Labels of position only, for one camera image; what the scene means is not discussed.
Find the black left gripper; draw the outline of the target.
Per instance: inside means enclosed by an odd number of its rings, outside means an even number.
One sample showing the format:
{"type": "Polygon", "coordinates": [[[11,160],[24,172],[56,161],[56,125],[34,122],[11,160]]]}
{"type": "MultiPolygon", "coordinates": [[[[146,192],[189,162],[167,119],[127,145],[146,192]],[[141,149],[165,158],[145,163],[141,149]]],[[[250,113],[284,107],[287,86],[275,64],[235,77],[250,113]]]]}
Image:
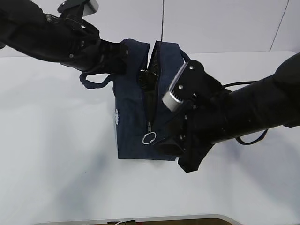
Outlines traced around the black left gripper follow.
{"type": "Polygon", "coordinates": [[[84,20],[82,13],[45,14],[45,25],[45,61],[88,71],[95,64],[99,47],[102,56],[93,74],[126,72],[128,47],[123,42],[100,41],[99,30],[84,20]]]}

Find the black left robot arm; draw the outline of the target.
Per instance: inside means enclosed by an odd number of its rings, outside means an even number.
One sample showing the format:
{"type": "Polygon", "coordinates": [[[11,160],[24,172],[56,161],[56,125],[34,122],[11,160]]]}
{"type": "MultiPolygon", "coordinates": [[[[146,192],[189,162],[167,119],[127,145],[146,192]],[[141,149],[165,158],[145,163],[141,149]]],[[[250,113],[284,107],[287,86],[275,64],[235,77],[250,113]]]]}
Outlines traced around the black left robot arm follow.
{"type": "Polygon", "coordinates": [[[124,73],[128,47],[100,38],[84,20],[98,11],[95,0],[66,0],[59,16],[43,12],[31,0],[0,2],[0,46],[38,60],[59,63],[89,75],[124,73]]]}

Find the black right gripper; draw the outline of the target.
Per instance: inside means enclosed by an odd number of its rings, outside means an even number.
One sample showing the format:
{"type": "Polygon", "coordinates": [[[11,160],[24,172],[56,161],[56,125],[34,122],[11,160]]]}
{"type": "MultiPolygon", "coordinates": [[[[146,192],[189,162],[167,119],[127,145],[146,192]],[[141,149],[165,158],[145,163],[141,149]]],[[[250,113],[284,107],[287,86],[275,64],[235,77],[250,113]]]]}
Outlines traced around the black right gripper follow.
{"type": "Polygon", "coordinates": [[[177,156],[178,165],[195,172],[211,148],[218,142],[233,139],[233,125],[225,111],[225,100],[231,93],[204,66],[189,60],[177,85],[176,94],[184,100],[174,117],[164,126],[165,136],[154,144],[164,155],[177,156]]]}

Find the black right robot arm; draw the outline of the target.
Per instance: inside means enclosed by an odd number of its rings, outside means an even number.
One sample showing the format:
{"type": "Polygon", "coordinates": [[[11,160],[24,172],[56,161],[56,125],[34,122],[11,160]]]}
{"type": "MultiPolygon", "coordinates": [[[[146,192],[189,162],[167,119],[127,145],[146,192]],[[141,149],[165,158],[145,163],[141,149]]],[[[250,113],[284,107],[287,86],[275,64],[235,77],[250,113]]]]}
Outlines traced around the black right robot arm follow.
{"type": "Polygon", "coordinates": [[[270,128],[300,124],[300,56],[284,61],[274,74],[255,82],[227,85],[205,72],[196,61],[185,62],[172,80],[163,103],[174,118],[168,136],[157,143],[159,152],[178,158],[187,173],[197,171],[211,148],[219,142],[270,128]]]}

